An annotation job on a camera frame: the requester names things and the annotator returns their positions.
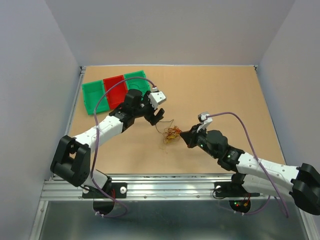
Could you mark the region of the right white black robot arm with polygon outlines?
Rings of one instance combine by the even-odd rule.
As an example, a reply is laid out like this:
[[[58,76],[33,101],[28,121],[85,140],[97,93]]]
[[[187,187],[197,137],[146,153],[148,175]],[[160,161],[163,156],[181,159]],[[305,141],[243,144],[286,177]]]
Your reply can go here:
[[[289,199],[309,214],[320,214],[320,174],[312,165],[291,166],[256,159],[229,145],[219,130],[199,129],[198,125],[179,135],[188,148],[199,147],[223,169],[234,172],[230,182],[233,194],[247,192]]]

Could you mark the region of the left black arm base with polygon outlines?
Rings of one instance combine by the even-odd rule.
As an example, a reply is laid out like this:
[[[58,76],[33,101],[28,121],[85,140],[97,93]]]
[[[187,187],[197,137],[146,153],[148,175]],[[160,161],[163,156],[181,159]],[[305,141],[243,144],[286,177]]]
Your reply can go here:
[[[85,186],[87,192],[82,190],[83,199],[106,199],[107,197],[98,189]],[[112,182],[110,186],[102,189],[105,193],[115,199],[125,199],[127,197],[128,184],[126,182]]]

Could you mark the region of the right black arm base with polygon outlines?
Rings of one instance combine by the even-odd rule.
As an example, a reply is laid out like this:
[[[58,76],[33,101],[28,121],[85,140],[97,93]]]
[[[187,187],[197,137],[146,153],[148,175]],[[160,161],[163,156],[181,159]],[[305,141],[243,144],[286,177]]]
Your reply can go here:
[[[214,186],[213,196],[218,199],[223,198],[241,198],[241,197],[259,197],[257,192],[249,192],[243,187],[245,174],[235,173],[230,181],[217,181]]]

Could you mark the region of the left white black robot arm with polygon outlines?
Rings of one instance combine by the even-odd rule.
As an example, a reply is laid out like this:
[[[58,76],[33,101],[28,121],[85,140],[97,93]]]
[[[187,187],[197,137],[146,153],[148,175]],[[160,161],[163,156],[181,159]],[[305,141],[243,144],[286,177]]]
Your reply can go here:
[[[135,119],[143,117],[152,126],[164,115],[159,105],[166,101],[162,91],[154,88],[143,94],[140,90],[130,89],[120,103],[107,117],[87,131],[70,137],[63,136],[57,145],[50,171],[75,187],[94,188],[100,197],[111,193],[112,180],[95,169],[98,148],[126,131]]]

